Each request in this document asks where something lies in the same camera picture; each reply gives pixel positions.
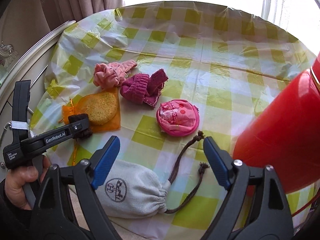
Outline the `left hand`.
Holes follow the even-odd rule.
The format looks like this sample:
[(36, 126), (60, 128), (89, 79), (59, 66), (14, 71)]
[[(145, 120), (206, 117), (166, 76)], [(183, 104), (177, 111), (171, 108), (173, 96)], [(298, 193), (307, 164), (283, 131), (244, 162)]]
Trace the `left hand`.
[(8, 200), (16, 207), (22, 210), (31, 210), (31, 205), (26, 199), (23, 186), (26, 183), (36, 181), (38, 178), (40, 182), (43, 181), (48, 168), (50, 167), (50, 161), (47, 157), (42, 157), (43, 171), (39, 175), (39, 171), (35, 166), (22, 166), (14, 170), (9, 170), (5, 178), (4, 190)]

